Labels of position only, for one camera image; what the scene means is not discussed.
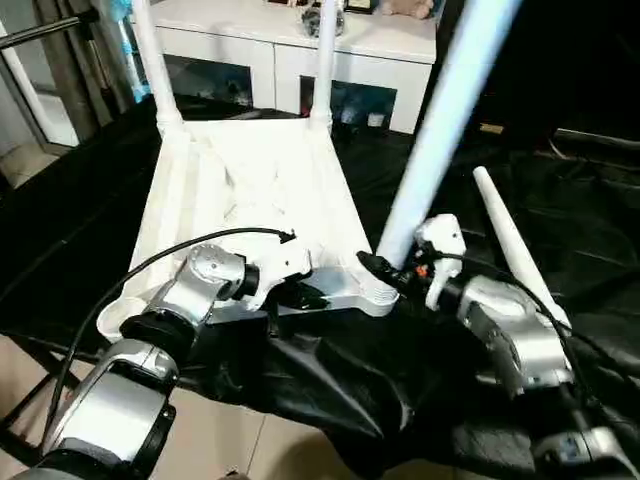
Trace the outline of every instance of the black table surface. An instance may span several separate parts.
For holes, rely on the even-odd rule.
[[[239,113],[180,102],[189,119]],[[160,145],[144,102],[0,202],[0,332],[64,351],[100,295],[127,269]],[[334,130],[364,229],[376,245],[411,146],[405,135]],[[486,165],[574,328],[640,372],[637,229],[640,175],[626,161],[563,161],[488,141],[460,148],[433,212],[455,213],[468,254],[503,266],[471,176]],[[589,384],[639,463],[639,395],[572,342]],[[104,340],[81,344],[96,358]],[[352,469],[376,477],[422,457],[496,477],[533,475],[509,401],[478,383],[484,350],[458,323],[400,301],[385,318],[359,311],[206,329],[182,383],[323,429]]]

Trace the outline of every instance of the white pole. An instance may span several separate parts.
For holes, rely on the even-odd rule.
[[[149,0],[133,0],[133,13],[136,21],[134,31],[138,41],[138,49],[156,101],[158,130],[162,133],[169,126],[182,125],[182,116],[173,98],[171,81],[160,42],[156,36]]]
[[[6,35],[7,31],[0,20],[0,37],[4,37]],[[14,48],[5,48],[2,50],[2,56],[7,62],[9,70],[11,70],[11,73],[16,79],[16,83],[20,86],[20,90],[24,95],[27,105],[29,105],[29,108],[35,117],[36,122],[38,122],[38,126],[42,129],[44,136],[49,142],[60,143],[53,123],[51,123],[35,88],[33,88],[33,84],[31,83],[31,80],[29,80],[27,71],[24,69],[24,65],[22,65],[16,50]]]
[[[378,247],[396,268],[431,207],[520,2],[467,1]]]
[[[318,39],[318,57],[316,81],[313,88],[313,107],[309,115],[311,126],[331,128],[331,81],[336,42],[337,2],[325,0],[320,10],[320,38]]]
[[[556,320],[570,326],[567,314],[553,300],[549,288],[524,240],[522,240],[518,227],[513,222],[489,172],[484,167],[478,167],[473,171],[473,177],[476,179],[476,184],[511,273],[542,300]]]

